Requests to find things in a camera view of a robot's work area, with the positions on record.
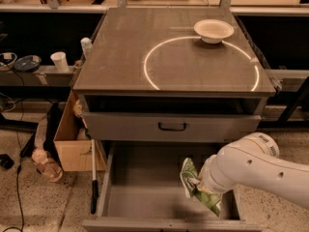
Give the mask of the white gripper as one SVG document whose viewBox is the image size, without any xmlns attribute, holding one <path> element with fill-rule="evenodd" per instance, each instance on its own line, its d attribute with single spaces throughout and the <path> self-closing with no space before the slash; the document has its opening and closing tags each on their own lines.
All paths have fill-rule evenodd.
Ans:
<svg viewBox="0 0 309 232">
<path fill-rule="evenodd" d="M 218 168 L 217 155 L 206 159 L 198 178 L 198 190 L 203 192 L 223 194 L 234 187 L 234 183 Z"/>
</svg>

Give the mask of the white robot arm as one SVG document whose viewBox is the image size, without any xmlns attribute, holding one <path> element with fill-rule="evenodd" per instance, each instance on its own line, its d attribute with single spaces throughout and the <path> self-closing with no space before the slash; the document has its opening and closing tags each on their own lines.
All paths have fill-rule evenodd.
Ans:
<svg viewBox="0 0 309 232">
<path fill-rule="evenodd" d="M 201 186 L 225 193 L 236 185 L 261 189 L 309 208 L 309 166 L 279 158 L 276 142 L 254 132 L 222 147 L 200 172 Z"/>
</svg>

